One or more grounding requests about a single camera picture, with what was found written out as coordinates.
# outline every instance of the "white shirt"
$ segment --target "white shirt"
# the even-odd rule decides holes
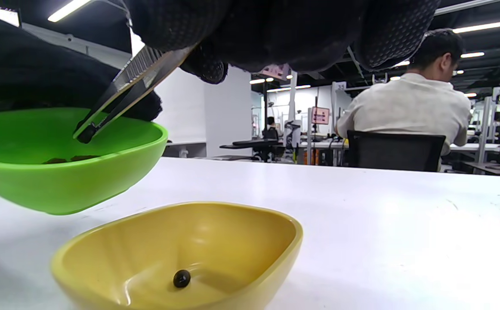
[[[451,143],[466,144],[470,108],[470,100],[452,84],[406,73],[359,94],[337,129],[342,137],[348,130],[443,135],[447,138],[441,154],[446,155]]]

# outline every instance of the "tweezers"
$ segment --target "tweezers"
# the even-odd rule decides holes
[[[87,116],[77,124],[74,139],[81,143],[90,143],[91,139],[107,125],[122,116],[134,104],[147,96],[160,82],[179,67],[191,53],[194,46],[176,51],[161,52],[145,46],[124,66],[112,80],[107,90]],[[120,95],[128,92],[110,114],[97,125],[93,120]]]

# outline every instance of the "office chair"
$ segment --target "office chair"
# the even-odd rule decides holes
[[[445,136],[348,130],[349,167],[436,172]]]

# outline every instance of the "black glove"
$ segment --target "black glove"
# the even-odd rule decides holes
[[[162,51],[200,43],[181,66],[220,83],[228,64],[259,72],[288,63],[327,69],[353,44],[367,70],[419,47],[441,0],[124,0],[134,33]]]
[[[0,20],[0,111],[59,106],[91,108],[118,71]],[[153,92],[124,115],[150,121],[160,111],[160,98]]]

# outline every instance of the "dark item in bowl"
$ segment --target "dark item in bowl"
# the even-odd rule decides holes
[[[71,161],[86,161],[88,159],[97,158],[97,157],[100,157],[100,156],[98,156],[98,155],[79,155],[79,156],[72,157]],[[43,164],[64,164],[64,163],[68,163],[68,162],[69,161],[67,161],[66,159],[52,158]]]
[[[191,282],[191,273],[187,270],[177,271],[175,275],[173,275],[173,286],[177,288],[184,288],[189,285]]]
[[[80,156],[74,156],[71,158],[71,161],[87,161],[88,159],[93,159],[100,157],[98,155],[80,155]]]
[[[62,158],[52,158],[43,164],[64,164],[64,163],[68,163],[68,161]]]

